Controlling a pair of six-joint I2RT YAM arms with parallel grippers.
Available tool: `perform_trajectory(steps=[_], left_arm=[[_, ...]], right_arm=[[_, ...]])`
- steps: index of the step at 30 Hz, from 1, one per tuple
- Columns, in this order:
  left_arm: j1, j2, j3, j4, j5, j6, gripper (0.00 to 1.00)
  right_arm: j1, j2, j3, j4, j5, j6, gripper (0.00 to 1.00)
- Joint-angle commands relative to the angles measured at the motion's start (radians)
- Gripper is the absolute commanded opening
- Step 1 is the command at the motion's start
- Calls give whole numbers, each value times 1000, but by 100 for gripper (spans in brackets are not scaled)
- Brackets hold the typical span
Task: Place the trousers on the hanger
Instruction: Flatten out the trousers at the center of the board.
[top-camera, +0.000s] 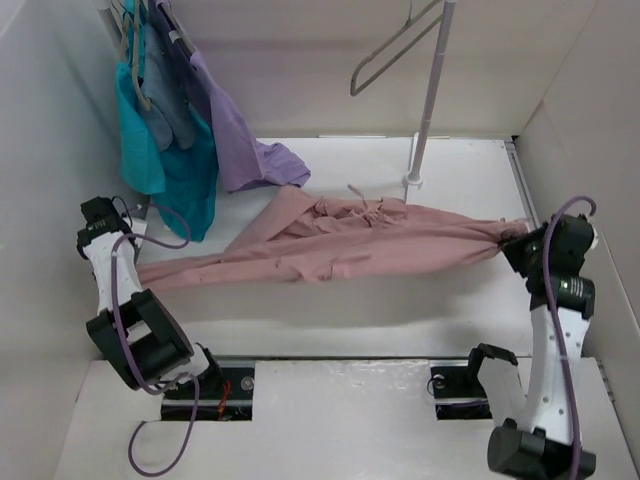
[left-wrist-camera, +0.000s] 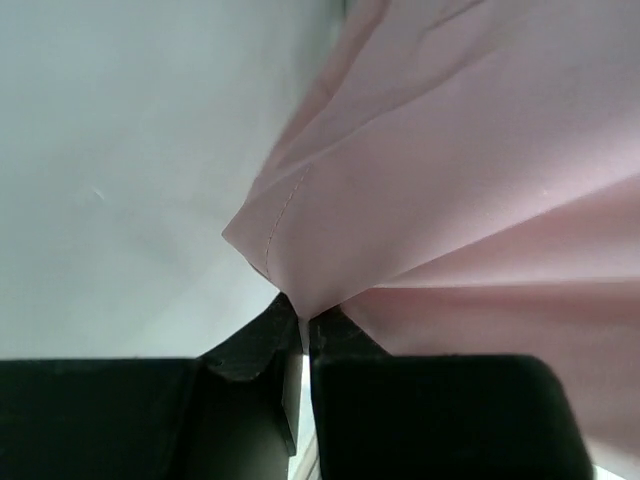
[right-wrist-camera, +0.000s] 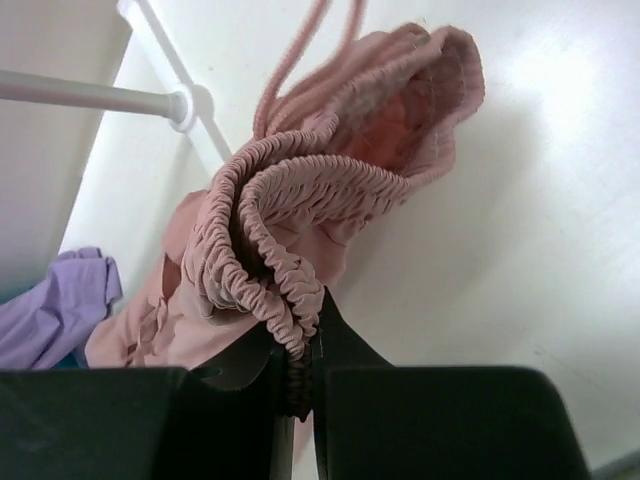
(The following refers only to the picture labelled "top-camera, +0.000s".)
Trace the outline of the pink trousers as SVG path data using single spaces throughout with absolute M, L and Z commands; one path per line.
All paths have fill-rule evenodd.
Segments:
M 137 272 L 157 290 L 430 273 L 491 259 L 527 232 L 521 219 L 473 219 L 397 198 L 340 199 L 283 187 L 224 252 Z

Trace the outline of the grey clothes hanger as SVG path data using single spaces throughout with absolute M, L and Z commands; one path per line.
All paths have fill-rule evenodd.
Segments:
M 399 40 L 411 32 L 414 27 L 424 18 L 432 16 L 432 19 L 415 35 L 413 35 L 401 48 L 394 50 L 394 46 Z M 351 97 L 360 95 L 365 89 L 373 84 L 381 75 L 394 66 L 404 55 L 413 49 L 425 36 L 438 27 L 444 16 L 444 1 L 429 1 L 417 13 L 413 12 L 413 7 L 409 8 L 409 14 L 402 26 L 391 36 L 385 39 L 368 55 L 364 56 L 355 66 L 349 80 L 349 94 Z M 364 80 L 360 79 L 361 73 L 376 60 L 380 59 L 387 52 L 392 51 L 384 64 L 373 71 Z

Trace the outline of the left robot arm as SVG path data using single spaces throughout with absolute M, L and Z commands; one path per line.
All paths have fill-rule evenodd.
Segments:
M 97 316 L 86 330 L 98 350 L 133 390 L 164 392 L 164 377 L 187 365 L 194 348 L 174 317 L 138 277 L 134 222 L 112 199 L 95 197 L 81 205 L 86 221 L 77 233 L 77 250 L 91 263 L 98 288 Z

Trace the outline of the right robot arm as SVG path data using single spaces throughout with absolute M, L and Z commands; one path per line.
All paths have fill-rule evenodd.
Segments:
M 486 394 L 494 421 L 489 469 L 513 479 L 587 479 L 597 457 L 584 449 L 575 379 L 595 307 L 595 285 L 581 276 L 596 233 L 585 215 L 556 215 L 502 247 L 530 295 L 533 350 L 529 382 L 515 354 L 485 343 L 462 369 L 465 387 Z

